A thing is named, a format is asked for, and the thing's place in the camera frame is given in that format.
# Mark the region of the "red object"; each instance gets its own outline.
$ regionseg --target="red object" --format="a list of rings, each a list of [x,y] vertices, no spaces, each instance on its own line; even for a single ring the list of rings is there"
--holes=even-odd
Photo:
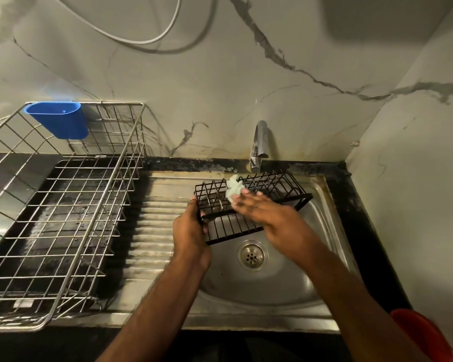
[[[391,311],[396,324],[433,362],[453,362],[453,351],[440,329],[426,317],[413,310]]]

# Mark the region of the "hand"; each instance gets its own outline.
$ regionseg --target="hand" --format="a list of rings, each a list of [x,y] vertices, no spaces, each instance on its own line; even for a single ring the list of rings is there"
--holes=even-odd
[[[173,257],[192,261],[206,272],[211,263],[210,247],[205,243],[206,225],[201,225],[197,219],[198,204],[195,196],[186,207],[186,211],[173,221]]]
[[[319,237],[290,206],[275,203],[261,192],[252,194],[242,189],[241,195],[233,195],[233,209],[263,224],[269,241],[279,252],[299,264],[308,254],[312,243]]]

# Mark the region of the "faucet spout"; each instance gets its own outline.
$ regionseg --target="faucet spout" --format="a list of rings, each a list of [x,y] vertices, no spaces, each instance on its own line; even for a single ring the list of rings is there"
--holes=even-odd
[[[250,153],[250,170],[252,173],[260,172],[262,159],[268,159],[269,133],[266,121],[259,121],[255,128],[254,144]]]

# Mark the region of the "marble backsplash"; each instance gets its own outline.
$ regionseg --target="marble backsplash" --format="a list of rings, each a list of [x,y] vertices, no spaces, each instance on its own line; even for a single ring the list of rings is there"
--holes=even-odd
[[[66,0],[118,36],[147,39],[176,0]],[[25,101],[147,104],[148,154],[247,158],[256,122],[279,160],[344,160],[453,0],[184,0],[152,46],[98,34],[55,0],[0,0],[0,117]]]

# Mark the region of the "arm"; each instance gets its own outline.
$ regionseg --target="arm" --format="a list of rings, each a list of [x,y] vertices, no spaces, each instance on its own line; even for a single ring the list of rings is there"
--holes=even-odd
[[[306,272],[356,362],[429,362],[294,208],[245,189],[233,200],[237,212],[262,222],[269,241]]]
[[[174,254],[146,297],[109,347],[97,359],[156,361],[166,353],[181,328],[210,266],[211,253],[196,218],[194,198],[173,222]]]

